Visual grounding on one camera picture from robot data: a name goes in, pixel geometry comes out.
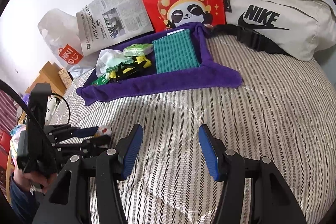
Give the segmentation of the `person's left hand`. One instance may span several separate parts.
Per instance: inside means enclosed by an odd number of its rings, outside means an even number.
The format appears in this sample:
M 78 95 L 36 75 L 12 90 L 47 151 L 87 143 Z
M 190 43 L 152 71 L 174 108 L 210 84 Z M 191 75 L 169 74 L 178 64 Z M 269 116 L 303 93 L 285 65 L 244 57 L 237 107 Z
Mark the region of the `person's left hand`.
M 53 173 L 49 178 L 46 178 L 42 174 L 38 172 L 24 173 L 18 166 L 15 166 L 13 179 L 15 183 L 26 192 L 29 192 L 31 189 L 31 184 L 36 183 L 42 185 L 42 192 L 46 194 L 52 185 L 52 183 L 56 180 L 58 174 Z

